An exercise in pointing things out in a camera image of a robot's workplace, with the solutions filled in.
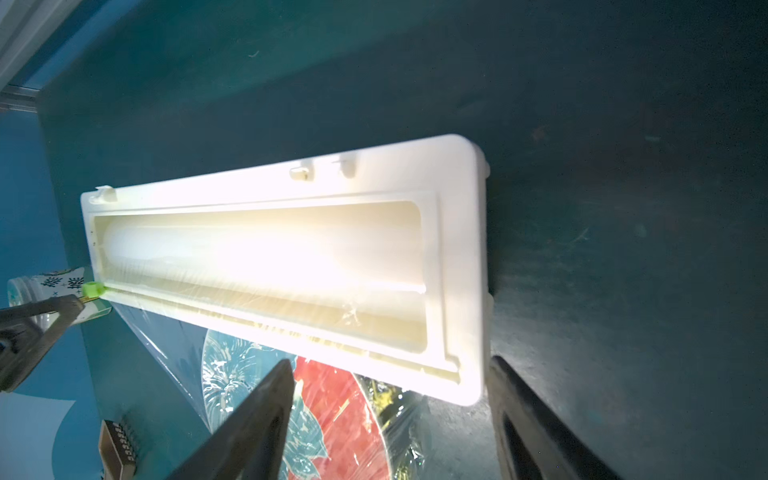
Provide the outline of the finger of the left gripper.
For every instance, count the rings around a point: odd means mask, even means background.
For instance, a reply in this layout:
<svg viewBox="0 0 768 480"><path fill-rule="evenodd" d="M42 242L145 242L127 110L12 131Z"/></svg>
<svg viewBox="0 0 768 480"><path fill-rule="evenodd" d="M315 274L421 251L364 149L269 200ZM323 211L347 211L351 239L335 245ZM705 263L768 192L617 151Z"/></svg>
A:
<svg viewBox="0 0 768 480"><path fill-rule="evenodd" d="M66 330L84 310L84 303L75 295L51 297L43 301L26 303L1 310L1 329L7 330L22 325L31 327L33 318L49 313L57 313L57 319L50 327L41 330Z"/></svg>
<svg viewBox="0 0 768 480"><path fill-rule="evenodd" d="M76 316L60 315L47 330L30 317L1 313L1 390L18 388L74 323Z"/></svg>

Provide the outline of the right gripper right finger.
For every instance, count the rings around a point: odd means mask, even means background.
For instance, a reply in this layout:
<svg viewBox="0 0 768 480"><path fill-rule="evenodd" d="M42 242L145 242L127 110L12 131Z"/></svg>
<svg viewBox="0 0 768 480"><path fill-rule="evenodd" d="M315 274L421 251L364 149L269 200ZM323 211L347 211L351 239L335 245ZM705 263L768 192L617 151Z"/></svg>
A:
<svg viewBox="0 0 768 480"><path fill-rule="evenodd" d="M617 479L500 356L490 359L488 400L504 479Z"/></svg>

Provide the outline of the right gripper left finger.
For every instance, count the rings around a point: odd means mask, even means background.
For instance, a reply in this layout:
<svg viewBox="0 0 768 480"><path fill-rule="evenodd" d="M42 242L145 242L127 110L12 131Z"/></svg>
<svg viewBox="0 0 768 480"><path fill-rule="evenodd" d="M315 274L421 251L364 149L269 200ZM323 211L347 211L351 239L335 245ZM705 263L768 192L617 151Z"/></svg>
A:
<svg viewBox="0 0 768 480"><path fill-rule="evenodd" d="M293 405L291 363L279 361L215 433L169 477L276 479Z"/></svg>

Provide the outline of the clear plastic wrap sheet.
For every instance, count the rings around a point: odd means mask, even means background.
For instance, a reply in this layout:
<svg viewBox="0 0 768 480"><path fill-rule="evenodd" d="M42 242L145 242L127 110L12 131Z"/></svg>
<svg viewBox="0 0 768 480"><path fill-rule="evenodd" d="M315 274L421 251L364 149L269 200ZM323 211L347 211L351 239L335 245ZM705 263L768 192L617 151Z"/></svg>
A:
<svg viewBox="0 0 768 480"><path fill-rule="evenodd" d="M424 398L213 329L122 307L209 431L175 479L420 479Z"/></svg>

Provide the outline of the white plastic wrap dispenser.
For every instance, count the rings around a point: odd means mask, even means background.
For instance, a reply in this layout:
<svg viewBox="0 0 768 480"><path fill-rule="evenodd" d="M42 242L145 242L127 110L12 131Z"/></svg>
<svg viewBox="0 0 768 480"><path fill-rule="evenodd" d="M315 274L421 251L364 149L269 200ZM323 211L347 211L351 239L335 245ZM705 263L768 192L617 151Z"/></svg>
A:
<svg viewBox="0 0 768 480"><path fill-rule="evenodd" d="M490 357L489 174L447 134L80 202L106 300L470 406Z"/></svg>

